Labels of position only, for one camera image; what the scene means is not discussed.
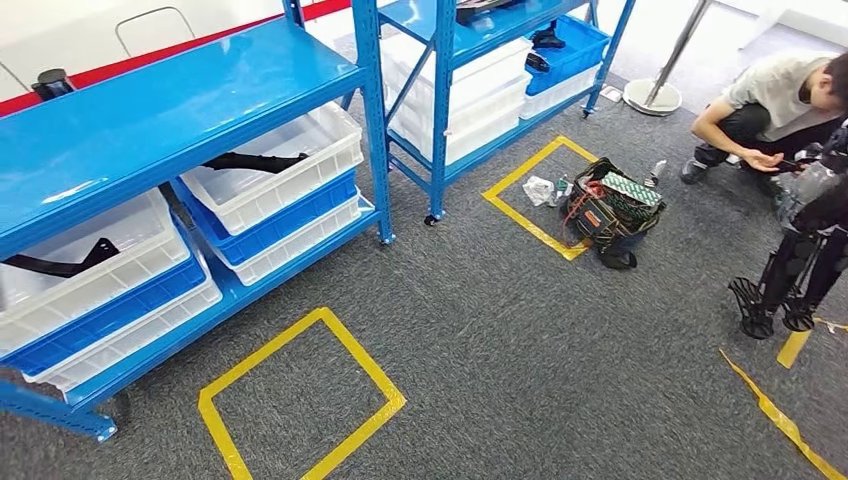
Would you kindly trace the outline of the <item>person's hand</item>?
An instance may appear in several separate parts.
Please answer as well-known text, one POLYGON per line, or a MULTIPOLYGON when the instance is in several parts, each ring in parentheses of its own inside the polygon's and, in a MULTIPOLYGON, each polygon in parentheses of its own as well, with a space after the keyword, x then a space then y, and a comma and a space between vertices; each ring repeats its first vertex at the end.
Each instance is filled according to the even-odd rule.
POLYGON ((783 153, 768 155, 756 149, 744 149, 739 157, 752 169, 765 173, 777 172, 784 160, 783 153))

